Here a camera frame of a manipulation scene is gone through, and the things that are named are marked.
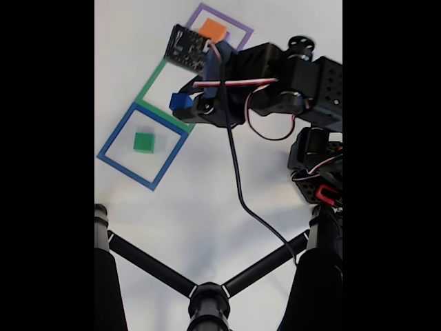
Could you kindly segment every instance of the circuit board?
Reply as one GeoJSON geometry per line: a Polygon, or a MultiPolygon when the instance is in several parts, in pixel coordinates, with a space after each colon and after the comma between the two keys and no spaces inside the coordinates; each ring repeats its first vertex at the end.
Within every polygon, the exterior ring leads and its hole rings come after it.
{"type": "Polygon", "coordinates": [[[205,69],[209,39],[176,24],[165,51],[164,59],[200,74],[205,69]]]}

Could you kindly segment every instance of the orange cube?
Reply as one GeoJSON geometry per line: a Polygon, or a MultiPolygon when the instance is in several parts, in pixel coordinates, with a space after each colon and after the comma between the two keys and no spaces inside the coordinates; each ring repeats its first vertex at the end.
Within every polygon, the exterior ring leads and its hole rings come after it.
{"type": "Polygon", "coordinates": [[[227,35],[227,27],[212,19],[207,19],[202,28],[199,29],[199,34],[217,43],[227,35]]]}

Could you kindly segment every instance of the purple square outline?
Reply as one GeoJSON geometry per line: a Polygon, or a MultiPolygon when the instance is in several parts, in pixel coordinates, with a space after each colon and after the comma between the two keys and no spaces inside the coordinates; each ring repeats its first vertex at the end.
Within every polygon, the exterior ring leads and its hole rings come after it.
{"type": "Polygon", "coordinates": [[[236,21],[235,19],[232,19],[231,17],[228,17],[225,14],[222,14],[221,12],[218,12],[216,9],[213,9],[207,5],[205,5],[204,3],[200,3],[199,6],[197,7],[197,9],[194,11],[193,15],[189,18],[187,24],[185,26],[187,26],[188,28],[192,26],[192,24],[194,23],[194,21],[196,20],[197,16],[199,16],[199,14],[203,11],[206,10],[207,12],[211,12],[212,14],[216,15],[217,17],[223,19],[224,21],[231,23],[234,26],[237,26],[238,28],[244,30],[245,36],[243,37],[242,41],[240,42],[239,46],[237,46],[237,50],[242,50],[243,46],[245,46],[245,44],[247,43],[247,41],[249,40],[249,38],[251,38],[251,36],[253,35],[254,30],[251,29],[250,27],[242,24],[239,21],[236,21]]]}

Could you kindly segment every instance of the blue square outline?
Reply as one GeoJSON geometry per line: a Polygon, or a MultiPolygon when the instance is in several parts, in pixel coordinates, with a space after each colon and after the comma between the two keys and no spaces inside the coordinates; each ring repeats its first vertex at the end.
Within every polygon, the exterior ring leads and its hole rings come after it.
{"type": "Polygon", "coordinates": [[[103,162],[107,163],[109,166],[112,166],[113,168],[117,169],[119,172],[122,172],[126,176],[130,177],[131,179],[137,181],[141,185],[144,185],[146,188],[151,189],[152,191],[155,190],[161,179],[163,178],[165,172],[167,171],[168,167],[170,167],[170,164],[172,164],[175,156],[178,154],[179,150],[185,143],[185,140],[188,138],[188,133],[186,131],[178,128],[177,126],[171,124],[169,121],[164,120],[162,117],[156,115],[152,111],[148,110],[147,108],[144,108],[143,106],[132,103],[128,111],[124,114],[123,118],[120,120],[118,125],[116,126],[115,130],[113,130],[110,137],[105,142],[104,146],[101,148],[99,153],[97,154],[97,158],[102,160],[103,162]],[[166,128],[169,128],[171,131],[179,134],[181,138],[179,139],[178,143],[174,146],[174,149],[170,153],[169,157],[163,164],[162,168],[159,170],[158,174],[156,175],[153,182],[149,182],[147,179],[144,179],[143,177],[135,174],[131,170],[128,170],[126,167],[123,167],[121,164],[115,162],[111,158],[107,157],[105,153],[108,151],[110,146],[113,144],[114,140],[118,137],[119,132],[123,129],[124,125],[127,123],[129,118],[132,116],[133,112],[135,110],[138,110],[139,112],[143,113],[145,116],[150,117],[156,122],[159,122],[166,128]]]}

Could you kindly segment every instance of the green cube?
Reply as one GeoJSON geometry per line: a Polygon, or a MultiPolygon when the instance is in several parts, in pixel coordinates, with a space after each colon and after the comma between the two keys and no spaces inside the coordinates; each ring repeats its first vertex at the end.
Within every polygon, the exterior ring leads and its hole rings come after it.
{"type": "Polygon", "coordinates": [[[154,149],[154,134],[137,132],[133,149],[140,153],[152,154],[154,149]]]}

